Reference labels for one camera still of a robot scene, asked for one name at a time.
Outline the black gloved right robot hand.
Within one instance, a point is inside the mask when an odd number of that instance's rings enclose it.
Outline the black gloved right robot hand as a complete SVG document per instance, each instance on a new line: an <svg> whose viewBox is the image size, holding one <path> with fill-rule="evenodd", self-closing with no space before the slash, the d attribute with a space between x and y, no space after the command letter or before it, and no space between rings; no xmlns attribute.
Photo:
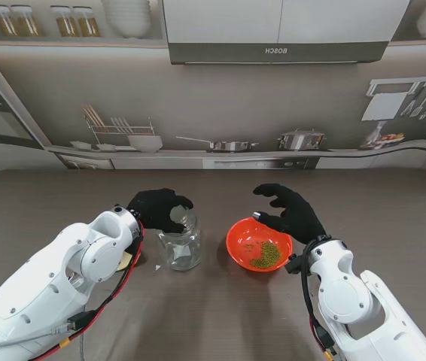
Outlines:
<svg viewBox="0 0 426 361"><path fill-rule="evenodd" d="M302 244L326 236L323 225L312 206L297 192L281 184L261 184L253 190L257 196L275 196L269 204L283 208L280 216L258 211L255 218L270 229L289 234Z"/></svg>

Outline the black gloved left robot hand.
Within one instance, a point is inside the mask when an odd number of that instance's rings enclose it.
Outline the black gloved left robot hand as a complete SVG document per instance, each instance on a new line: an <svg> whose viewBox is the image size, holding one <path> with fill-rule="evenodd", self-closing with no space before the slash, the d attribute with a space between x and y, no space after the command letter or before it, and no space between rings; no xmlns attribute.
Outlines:
<svg viewBox="0 0 426 361"><path fill-rule="evenodd" d="M145 229L182 233L184 226L174 222L170 217L171 210L178 206L192 209L193 203L187 197L177 195L174 190L162 188L137 193L126 209L138 216Z"/></svg>

